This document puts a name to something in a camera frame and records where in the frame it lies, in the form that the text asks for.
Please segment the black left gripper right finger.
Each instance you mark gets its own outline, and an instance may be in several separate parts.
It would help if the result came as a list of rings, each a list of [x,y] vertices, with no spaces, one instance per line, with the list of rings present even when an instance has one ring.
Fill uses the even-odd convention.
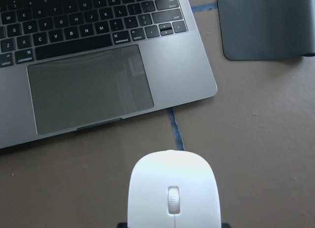
[[[231,225],[229,223],[222,223],[221,228],[231,228]]]

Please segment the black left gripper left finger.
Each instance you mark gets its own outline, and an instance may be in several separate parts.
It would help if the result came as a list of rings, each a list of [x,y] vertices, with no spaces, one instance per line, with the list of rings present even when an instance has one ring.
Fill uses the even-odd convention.
[[[128,228],[127,222],[118,223],[116,228]]]

